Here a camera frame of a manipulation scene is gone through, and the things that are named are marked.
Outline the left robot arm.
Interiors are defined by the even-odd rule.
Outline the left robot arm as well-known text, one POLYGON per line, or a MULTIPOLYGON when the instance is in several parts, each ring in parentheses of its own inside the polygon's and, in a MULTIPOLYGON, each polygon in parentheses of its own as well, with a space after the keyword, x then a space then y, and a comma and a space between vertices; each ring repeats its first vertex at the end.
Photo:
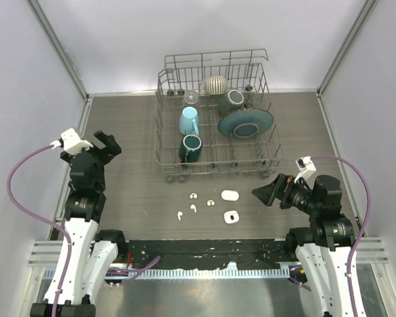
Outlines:
POLYGON ((96 297, 111 263, 127 255, 120 230, 98 230, 106 189, 104 167, 121 153, 113 135, 94 133, 104 144, 99 148, 70 128, 61 134, 62 160, 68 163, 69 196, 65 203, 65 236, 55 273, 41 303, 30 316, 95 316, 96 297))

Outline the white square charging case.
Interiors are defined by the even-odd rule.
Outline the white square charging case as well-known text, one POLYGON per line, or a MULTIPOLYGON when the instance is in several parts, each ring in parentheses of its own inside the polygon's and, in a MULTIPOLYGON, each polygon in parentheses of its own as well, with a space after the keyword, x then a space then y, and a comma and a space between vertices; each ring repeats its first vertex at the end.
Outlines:
POLYGON ((228 225, 237 223, 240 220, 240 216, 237 211, 227 211, 223 214, 224 222, 228 225))

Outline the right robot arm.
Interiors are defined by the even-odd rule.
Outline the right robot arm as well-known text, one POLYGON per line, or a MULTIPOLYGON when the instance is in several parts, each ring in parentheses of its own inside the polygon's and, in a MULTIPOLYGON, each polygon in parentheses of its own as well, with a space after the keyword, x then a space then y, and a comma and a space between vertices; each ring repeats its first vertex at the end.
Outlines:
POLYGON ((265 206, 278 200, 281 209, 297 208, 309 217, 308 227, 290 229, 284 251, 305 271, 318 316, 365 316, 356 270, 356 234, 342 214, 341 183, 317 176, 305 180, 279 174, 273 182, 252 190, 265 206))

